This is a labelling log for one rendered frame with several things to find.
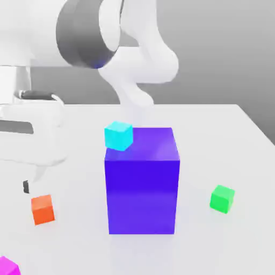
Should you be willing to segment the small green cube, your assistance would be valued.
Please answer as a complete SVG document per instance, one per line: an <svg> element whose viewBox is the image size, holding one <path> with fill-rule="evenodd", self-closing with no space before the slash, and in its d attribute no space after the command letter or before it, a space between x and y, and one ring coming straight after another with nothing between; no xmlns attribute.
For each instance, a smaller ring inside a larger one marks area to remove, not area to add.
<svg viewBox="0 0 275 275"><path fill-rule="evenodd" d="M218 185L211 194L210 208L227 214L232 206L235 191L228 187Z"/></svg>

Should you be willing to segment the large purple box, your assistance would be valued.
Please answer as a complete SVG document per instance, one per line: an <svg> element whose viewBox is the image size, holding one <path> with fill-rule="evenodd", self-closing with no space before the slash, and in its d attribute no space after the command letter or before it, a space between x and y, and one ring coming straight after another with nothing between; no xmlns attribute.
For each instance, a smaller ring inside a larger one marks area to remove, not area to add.
<svg viewBox="0 0 275 275"><path fill-rule="evenodd" d="M134 128L129 148L107 149L109 233L173 234L179 172L180 157L170 127Z"/></svg>

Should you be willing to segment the small magenta cube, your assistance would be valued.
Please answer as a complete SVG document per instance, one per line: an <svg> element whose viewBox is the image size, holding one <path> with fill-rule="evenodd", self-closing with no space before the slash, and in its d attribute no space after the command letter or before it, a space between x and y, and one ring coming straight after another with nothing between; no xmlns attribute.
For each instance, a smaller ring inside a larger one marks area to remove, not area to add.
<svg viewBox="0 0 275 275"><path fill-rule="evenodd" d="M21 275L19 266L8 258L0 257L0 275Z"/></svg>

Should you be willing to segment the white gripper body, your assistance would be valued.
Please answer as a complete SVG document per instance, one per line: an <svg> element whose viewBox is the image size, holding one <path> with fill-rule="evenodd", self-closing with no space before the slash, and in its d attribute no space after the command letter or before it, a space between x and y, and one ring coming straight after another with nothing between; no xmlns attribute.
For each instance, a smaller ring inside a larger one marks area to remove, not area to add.
<svg viewBox="0 0 275 275"><path fill-rule="evenodd" d="M64 105L58 101L23 101L2 108L0 160L51 166L66 153L60 145Z"/></svg>

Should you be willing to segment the small cyan cube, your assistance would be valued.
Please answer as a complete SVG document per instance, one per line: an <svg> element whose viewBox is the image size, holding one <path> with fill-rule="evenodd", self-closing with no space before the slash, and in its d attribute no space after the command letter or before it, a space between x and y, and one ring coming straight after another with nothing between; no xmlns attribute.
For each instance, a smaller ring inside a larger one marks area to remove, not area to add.
<svg viewBox="0 0 275 275"><path fill-rule="evenodd" d="M125 151L133 143L133 126L114 121L104 128L105 147Z"/></svg>

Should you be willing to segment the small orange cube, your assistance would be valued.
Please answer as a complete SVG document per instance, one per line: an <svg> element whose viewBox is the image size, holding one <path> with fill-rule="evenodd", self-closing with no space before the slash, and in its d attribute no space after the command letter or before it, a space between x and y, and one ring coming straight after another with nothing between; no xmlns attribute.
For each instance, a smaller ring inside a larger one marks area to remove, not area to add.
<svg viewBox="0 0 275 275"><path fill-rule="evenodd" d="M31 210L35 225L40 225L55 220L52 198L50 194L32 198Z"/></svg>

